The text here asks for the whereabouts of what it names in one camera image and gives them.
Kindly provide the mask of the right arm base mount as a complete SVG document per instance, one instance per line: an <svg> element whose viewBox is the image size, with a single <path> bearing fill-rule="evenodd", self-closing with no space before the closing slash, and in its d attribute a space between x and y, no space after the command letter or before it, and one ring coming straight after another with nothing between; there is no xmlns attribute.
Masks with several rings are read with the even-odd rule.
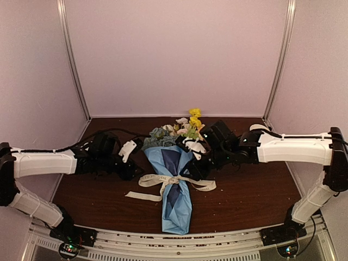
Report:
<svg viewBox="0 0 348 261"><path fill-rule="evenodd" d="M300 251L298 239L307 235L304 226L293 221L291 211L288 211L282 225L260 230L263 246L277 245L277 252L281 257L294 258Z"/></svg>

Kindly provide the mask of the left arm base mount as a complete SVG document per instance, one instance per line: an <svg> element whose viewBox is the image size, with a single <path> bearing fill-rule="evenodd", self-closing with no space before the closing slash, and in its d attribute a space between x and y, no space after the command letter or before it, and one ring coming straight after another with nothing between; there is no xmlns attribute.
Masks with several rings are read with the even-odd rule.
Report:
<svg viewBox="0 0 348 261"><path fill-rule="evenodd" d="M79 227L74 224L73 218L65 208L58 205L62 212L63 220L57 227L45 226L50 230L49 236L62 241L58 247L58 253L63 260L71 260L78 256L85 246L93 247L96 241L97 231L91 228Z"/></svg>

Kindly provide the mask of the cream printed ribbon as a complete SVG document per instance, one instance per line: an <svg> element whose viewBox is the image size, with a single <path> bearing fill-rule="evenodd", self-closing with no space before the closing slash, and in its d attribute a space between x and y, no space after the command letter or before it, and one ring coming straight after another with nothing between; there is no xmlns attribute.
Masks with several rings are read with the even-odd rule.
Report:
<svg viewBox="0 0 348 261"><path fill-rule="evenodd" d="M216 189L215 181L200 180L195 181L193 179L183 176L166 176L166 175L155 175L149 174L144 175L138 181L138 185L144 188L153 187L161 184L159 195L143 194L139 192L130 191L125 194L125 197L135 198L140 200L147 200L153 202L160 202L163 199L163 194L168 185L179 184L181 181L189 182L198 191L212 191Z"/></svg>

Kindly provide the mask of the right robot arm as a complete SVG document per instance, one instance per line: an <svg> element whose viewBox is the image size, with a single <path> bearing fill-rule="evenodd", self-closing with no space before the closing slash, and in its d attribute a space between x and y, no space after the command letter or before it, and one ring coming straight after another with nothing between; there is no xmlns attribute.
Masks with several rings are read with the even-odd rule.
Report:
<svg viewBox="0 0 348 261"><path fill-rule="evenodd" d="M205 126L202 140L186 138L184 148L194 153L189 173L195 180L205 179L212 169L227 164L306 163L322 167L322 172L306 196L289 208L279 236L290 240L333 196L347 191L347 142L341 131L332 127L319 134L277 134L268 127L253 124L236 136L223 121Z"/></svg>

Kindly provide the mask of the blue wrapping paper sheet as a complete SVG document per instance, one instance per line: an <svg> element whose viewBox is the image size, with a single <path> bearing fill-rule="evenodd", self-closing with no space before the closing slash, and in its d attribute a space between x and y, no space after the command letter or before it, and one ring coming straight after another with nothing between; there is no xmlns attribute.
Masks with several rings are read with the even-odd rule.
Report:
<svg viewBox="0 0 348 261"><path fill-rule="evenodd" d="M191 152L184 152L178 146L150 147L144 153L156 174L175 177L192 159ZM189 232L192 203L185 181L169 184L163 193L161 228L165 233L185 235Z"/></svg>

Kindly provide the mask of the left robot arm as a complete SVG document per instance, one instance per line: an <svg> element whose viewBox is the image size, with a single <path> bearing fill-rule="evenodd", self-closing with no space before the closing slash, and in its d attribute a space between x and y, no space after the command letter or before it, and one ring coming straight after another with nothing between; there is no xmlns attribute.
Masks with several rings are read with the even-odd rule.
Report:
<svg viewBox="0 0 348 261"><path fill-rule="evenodd" d="M67 148L58 150L21 150L1 143L1 206L13 207L39 219L66 241L78 237L78 229L63 209L28 191L18 179L50 174L83 175L86 173L117 174L129 181L143 170L130 155L143 146L139 136L120 143L117 135L100 132Z"/></svg>

